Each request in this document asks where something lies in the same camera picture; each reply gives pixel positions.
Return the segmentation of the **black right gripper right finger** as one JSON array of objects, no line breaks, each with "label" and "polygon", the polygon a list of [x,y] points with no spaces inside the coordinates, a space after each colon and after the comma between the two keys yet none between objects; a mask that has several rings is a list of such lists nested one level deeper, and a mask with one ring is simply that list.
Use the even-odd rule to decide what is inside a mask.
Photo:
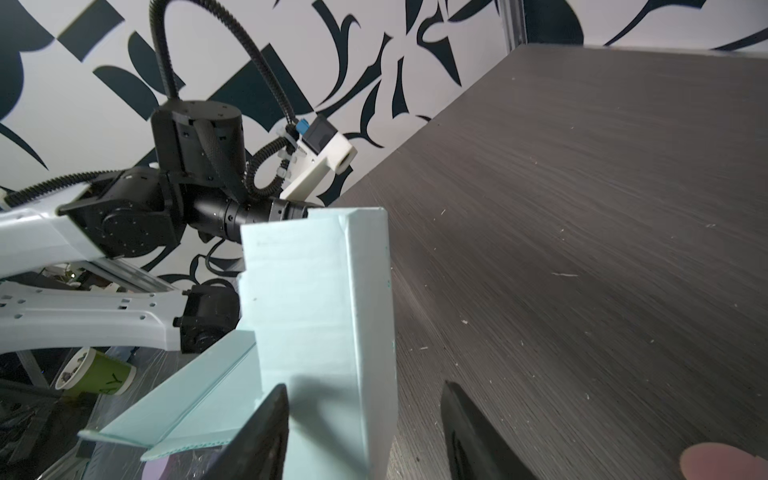
[{"label": "black right gripper right finger", "polygon": [[452,479],[536,479],[458,383],[444,383],[440,412]]}]

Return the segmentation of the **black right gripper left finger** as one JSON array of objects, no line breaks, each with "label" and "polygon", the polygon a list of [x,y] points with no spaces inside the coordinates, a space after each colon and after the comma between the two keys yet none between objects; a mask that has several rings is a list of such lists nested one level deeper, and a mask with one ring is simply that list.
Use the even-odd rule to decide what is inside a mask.
[{"label": "black right gripper left finger", "polygon": [[202,479],[282,479],[289,438],[289,418],[287,387],[278,384],[218,455]]}]

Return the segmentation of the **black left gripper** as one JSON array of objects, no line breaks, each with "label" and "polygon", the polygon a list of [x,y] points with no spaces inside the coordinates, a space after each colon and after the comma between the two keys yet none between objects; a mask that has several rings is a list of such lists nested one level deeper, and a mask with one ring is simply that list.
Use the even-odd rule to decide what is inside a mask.
[{"label": "black left gripper", "polygon": [[135,258],[173,249],[187,227],[204,240],[240,242],[244,225],[307,217],[312,206],[246,187],[242,114],[216,101],[169,100],[150,119],[159,166],[97,177],[61,206],[107,257]]}]

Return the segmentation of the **light blue paper box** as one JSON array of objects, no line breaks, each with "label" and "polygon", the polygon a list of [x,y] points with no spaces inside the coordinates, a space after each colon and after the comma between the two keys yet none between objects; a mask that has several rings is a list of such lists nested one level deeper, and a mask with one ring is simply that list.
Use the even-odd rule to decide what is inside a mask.
[{"label": "light blue paper box", "polygon": [[152,461],[228,451],[288,400],[288,479],[382,479],[398,418],[388,215],[314,209],[242,230],[237,327],[98,430]]}]

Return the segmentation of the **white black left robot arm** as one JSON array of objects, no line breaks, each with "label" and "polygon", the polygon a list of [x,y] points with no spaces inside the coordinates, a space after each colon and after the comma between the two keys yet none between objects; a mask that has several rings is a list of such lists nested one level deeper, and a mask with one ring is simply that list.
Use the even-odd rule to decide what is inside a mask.
[{"label": "white black left robot arm", "polygon": [[151,118],[157,167],[54,178],[9,195],[1,214],[1,350],[149,347],[200,353],[233,331],[239,297],[225,281],[177,290],[132,261],[170,252],[187,228],[240,242],[250,224],[303,219],[305,196],[282,188],[306,131],[250,35],[220,3],[202,8],[248,53],[287,125],[249,155],[240,111],[184,101],[165,29],[168,5],[149,7],[167,101]]}]

